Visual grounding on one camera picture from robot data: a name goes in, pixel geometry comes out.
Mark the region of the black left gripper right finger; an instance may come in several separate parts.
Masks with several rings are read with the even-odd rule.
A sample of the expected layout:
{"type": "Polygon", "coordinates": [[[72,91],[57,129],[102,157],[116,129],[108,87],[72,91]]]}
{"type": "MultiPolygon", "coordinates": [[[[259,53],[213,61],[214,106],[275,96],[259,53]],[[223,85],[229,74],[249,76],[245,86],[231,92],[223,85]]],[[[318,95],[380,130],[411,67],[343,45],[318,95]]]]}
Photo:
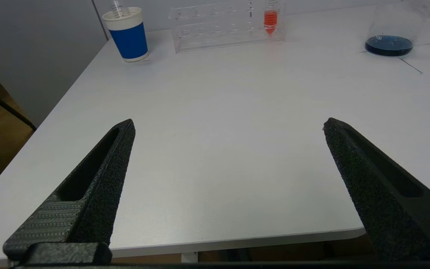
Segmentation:
{"type": "Polygon", "coordinates": [[[378,257],[430,261],[430,189],[349,124],[329,118],[324,134],[378,257]]]}

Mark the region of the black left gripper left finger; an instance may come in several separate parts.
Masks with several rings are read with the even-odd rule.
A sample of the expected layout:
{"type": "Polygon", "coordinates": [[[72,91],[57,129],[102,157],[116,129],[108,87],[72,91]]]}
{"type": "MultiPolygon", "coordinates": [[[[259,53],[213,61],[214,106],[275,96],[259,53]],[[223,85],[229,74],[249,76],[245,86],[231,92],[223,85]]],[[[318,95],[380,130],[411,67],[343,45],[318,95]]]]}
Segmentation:
{"type": "Polygon", "coordinates": [[[5,241],[7,258],[37,243],[109,244],[135,136],[131,119],[114,125],[5,241]]]}

